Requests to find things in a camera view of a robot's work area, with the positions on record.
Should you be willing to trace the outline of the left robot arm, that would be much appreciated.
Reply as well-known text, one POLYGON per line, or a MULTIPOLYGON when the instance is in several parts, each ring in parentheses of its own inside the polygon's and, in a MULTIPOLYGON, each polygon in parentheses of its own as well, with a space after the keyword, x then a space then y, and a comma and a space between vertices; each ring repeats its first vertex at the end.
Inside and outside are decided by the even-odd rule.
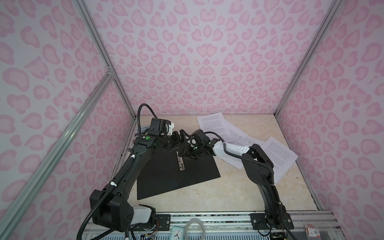
POLYGON ((88 220, 113 231, 124 232, 129 227, 141 225, 150 229, 155 225, 156 209, 149 206, 133 207, 128 198, 141 171, 154 154, 187 147, 190 135, 174 131, 170 136, 140 134, 135 139, 129 159, 103 190, 90 196, 91 212, 88 220))

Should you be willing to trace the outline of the printed paper sheet corner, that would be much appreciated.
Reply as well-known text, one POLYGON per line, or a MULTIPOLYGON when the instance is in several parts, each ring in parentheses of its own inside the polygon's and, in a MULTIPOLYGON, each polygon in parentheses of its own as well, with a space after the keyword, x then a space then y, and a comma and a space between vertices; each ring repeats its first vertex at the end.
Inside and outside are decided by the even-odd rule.
POLYGON ((206 116, 197 117, 200 129, 204 132, 214 132, 222 137, 226 142, 231 142, 233 137, 230 133, 228 124, 221 112, 206 116))

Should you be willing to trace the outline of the grey and black file folder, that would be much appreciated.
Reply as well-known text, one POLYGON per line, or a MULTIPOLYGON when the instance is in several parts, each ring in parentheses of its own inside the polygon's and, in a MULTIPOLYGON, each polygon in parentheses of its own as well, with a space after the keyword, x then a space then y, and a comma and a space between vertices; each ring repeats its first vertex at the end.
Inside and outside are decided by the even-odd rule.
POLYGON ((137 179, 137 199, 142 200, 220 178, 212 156, 180 157, 178 151, 156 153, 137 179))

